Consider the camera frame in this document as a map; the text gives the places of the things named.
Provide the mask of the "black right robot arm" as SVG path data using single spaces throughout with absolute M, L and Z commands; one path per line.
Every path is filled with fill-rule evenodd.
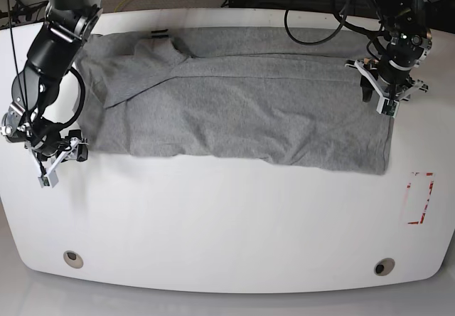
M 14 78 L 12 102 L 3 117 L 1 133 L 10 143 L 26 145 L 39 162 L 71 149 L 70 138 L 60 133 L 79 118 L 86 93 L 73 63 L 101 14 L 102 0 L 48 0 L 43 25 L 28 50 L 23 70 Z M 77 79 L 79 102 L 67 122 L 51 122 L 43 114 L 56 101 L 68 73 Z

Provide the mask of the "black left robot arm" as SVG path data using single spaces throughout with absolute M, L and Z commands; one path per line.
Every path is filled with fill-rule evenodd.
M 417 17 L 413 0 L 373 0 L 381 30 L 371 38 L 377 58 L 355 63 L 362 74 L 362 87 L 379 95 L 381 108 L 397 105 L 414 91 L 426 91 L 421 80 L 410 72 L 418 67 L 432 48 L 431 31 Z

